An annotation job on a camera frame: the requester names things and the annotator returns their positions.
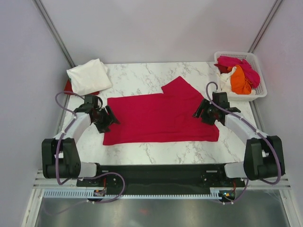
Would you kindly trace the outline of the crimson red t shirt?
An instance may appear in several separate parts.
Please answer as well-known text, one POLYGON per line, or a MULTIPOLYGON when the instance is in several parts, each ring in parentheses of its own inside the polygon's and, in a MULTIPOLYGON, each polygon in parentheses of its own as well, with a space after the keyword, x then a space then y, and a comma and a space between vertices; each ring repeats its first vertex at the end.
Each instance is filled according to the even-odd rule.
POLYGON ((107 104, 119 120, 105 133, 103 145, 123 143, 217 142, 219 130, 193 117, 203 96, 182 77, 162 86, 162 93, 111 97, 107 104))

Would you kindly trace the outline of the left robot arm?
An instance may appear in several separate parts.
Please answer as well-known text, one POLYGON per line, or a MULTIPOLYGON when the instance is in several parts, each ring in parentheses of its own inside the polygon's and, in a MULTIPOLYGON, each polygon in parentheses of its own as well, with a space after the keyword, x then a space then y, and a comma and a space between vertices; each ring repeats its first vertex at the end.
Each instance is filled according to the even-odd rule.
POLYGON ((119 124, 111 108, 103 106, 98 96, 86 95, 83 104, 71 111, 72 119, 60 133, 42 142, 42 171, 47 179, 87 178, 93 186, 104 181, 104 175, 98 171, 97 163, 82 162, 77 149, 77 142, 84 131, 94 125, 99 133, 110 131, 112 124, 119 124))

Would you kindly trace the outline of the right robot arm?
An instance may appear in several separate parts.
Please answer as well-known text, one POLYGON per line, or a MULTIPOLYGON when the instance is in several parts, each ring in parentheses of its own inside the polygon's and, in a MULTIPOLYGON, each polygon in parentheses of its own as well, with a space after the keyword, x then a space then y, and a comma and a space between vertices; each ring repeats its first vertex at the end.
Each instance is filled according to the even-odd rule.
POLYGON ((216 121, 234 132, 245 145, 242 162, 227 163, 217 174, 217 181, 228 186, 234 178, 247 178, 251 181, 276 177, 277 184, 285 174, 282 141, 278 136, 269 136, 253 126, 236 107, 230 107, 225 92, 213 93, 211 101, 203 98, 193 114, 203 123, 214 125, 216 121))

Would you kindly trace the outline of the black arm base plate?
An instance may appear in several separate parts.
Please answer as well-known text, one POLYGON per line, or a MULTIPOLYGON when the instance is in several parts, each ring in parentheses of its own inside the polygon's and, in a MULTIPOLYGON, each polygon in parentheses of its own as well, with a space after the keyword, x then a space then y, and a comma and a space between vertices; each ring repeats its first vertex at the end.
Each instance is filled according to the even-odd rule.
POLYGON ((78 180, 78 187, 103 187, 113 194, 175 194, 209 192, 211 188, 244 187, 240 178, 231 179, 223 164, 111 165, 98 166, 94 180, 78 180))

